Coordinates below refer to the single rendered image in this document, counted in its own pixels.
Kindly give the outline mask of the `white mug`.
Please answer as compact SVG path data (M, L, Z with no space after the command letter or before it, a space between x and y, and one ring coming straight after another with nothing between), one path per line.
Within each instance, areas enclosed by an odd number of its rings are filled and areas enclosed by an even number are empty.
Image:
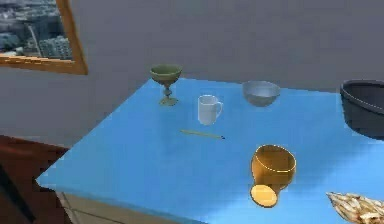
M213 95L198 97L198 121L203 125L212 125L216 122L223 110L223 103Z

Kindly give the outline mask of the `yellow pencil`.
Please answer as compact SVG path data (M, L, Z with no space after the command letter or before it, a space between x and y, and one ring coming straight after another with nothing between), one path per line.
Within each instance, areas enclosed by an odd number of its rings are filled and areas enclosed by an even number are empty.
M192 130L180 130L180 132L185 133L185 134L191 134L191 135L198 135L198 136L204 136L204 137L210 137L210 138L216 138L216 139L226 139L222 135L215 135L215 134L210 134L210 133L203 133L203 132L198 132L198 131L192 131Z

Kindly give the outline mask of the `olive green goblet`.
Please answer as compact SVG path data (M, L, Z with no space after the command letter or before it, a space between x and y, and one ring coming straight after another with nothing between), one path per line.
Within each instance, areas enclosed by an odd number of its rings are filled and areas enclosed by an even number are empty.
M164 87L164 97L160 100L163 106L174 106L177 99L171 96L171 85L174 84L182 73L182 67L174 64L159 64L150 69L152 79Z

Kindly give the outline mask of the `blue top table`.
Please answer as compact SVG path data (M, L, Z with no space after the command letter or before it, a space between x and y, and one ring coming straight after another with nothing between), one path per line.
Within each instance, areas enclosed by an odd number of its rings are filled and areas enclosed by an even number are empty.
M384 141L345 125L338 94L285 89L272 105L255 107L236 83L182 79L173 90L176 105L163 107L160 86L146 82L39 184L180 224L345 224L327 192L384 200ZM198 121L201 95L223 103L212 125ZM271 209L249 194L251 158L264 144L287 148L297 161Z

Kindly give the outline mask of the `grey metal bowl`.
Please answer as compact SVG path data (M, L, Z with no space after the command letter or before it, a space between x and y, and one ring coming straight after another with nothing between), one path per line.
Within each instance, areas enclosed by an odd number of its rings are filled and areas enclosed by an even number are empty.
M280 96L280 87L268 81L247 81L242 84L242 92L251 105L266 107Z

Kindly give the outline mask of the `orange clay pot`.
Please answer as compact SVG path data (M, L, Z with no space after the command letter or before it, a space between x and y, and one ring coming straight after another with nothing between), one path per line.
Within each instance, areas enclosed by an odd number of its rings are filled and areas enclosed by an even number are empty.
M254 183L266 185L276 193L285 189L296 172L294 155L282 146L262 145L251 159L251 172Z

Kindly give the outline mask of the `round orange lid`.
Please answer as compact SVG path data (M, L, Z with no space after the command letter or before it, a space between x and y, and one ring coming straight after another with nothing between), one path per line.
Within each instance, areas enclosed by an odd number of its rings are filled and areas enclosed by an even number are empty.
M252 200L259 206L270 208L278 201L275 191L267 185L254 185L250 190Z

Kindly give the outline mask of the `dark grey large bowl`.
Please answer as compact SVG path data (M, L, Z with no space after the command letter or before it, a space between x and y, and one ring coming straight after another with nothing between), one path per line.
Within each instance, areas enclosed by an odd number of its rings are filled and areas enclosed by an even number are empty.
M353 131L384 140L384 81L345 81L340 97L345 123Z

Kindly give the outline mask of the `wooden framed window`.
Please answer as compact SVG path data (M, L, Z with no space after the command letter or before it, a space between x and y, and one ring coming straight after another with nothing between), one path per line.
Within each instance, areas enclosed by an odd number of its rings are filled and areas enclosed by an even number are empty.
M87 75L71 0L0 0L0 67Z

